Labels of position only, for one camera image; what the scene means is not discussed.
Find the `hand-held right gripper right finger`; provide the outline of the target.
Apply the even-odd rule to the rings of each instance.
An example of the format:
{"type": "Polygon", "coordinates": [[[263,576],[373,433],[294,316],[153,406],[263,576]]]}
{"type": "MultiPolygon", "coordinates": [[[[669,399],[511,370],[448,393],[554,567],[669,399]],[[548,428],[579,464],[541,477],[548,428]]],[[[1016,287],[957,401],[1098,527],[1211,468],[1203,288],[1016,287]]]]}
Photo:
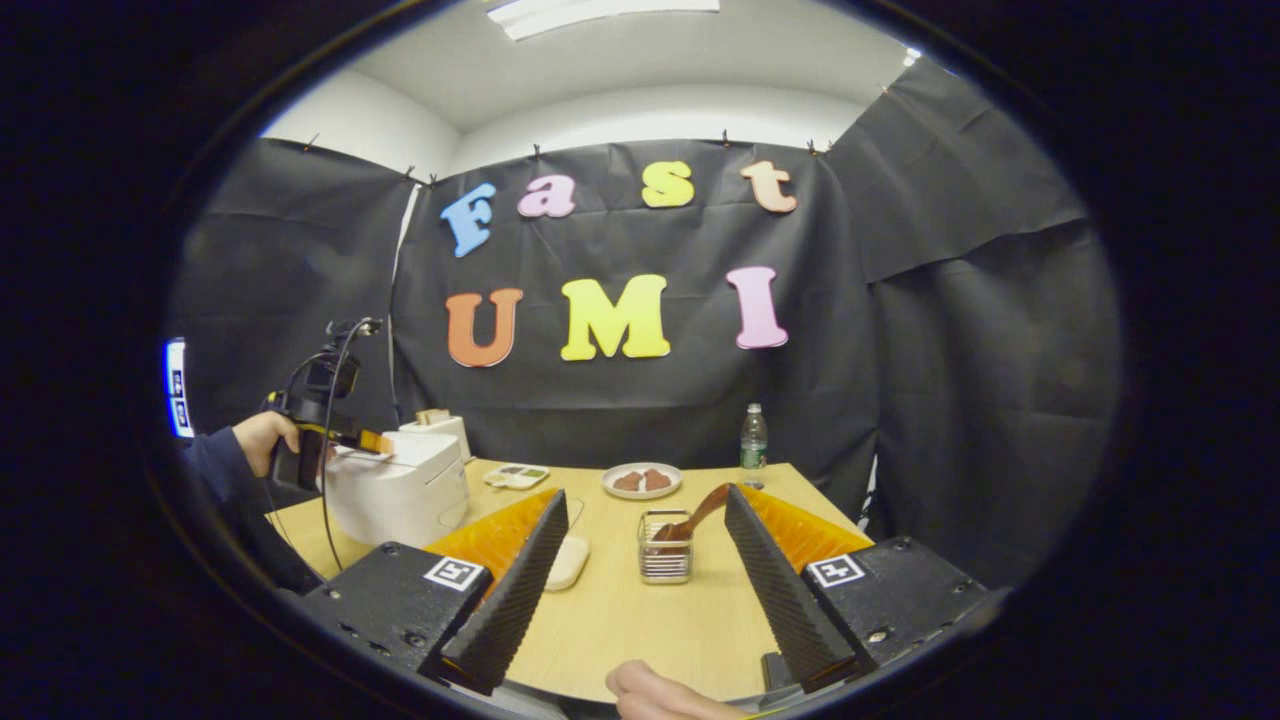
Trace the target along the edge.
{"type": "Polygon", "coordinates": [[[874,544],[760,489],[728,486],[724,524],[806,692],[915,656],[1001,603],[998,591],[909,536],[874,544]]]}

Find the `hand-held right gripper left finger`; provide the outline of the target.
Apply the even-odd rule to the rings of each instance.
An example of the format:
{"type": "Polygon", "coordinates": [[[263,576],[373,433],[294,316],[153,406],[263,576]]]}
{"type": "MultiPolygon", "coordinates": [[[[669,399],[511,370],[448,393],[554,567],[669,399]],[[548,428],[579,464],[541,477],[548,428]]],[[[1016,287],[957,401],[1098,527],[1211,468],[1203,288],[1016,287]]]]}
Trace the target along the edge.
{"type": "Polygon", "coordinates": [[[490,694],[524,642],[568,528],[566,493],[545,489],[424,550],[381,543],[300,606],[378,664],[490,694]]]}

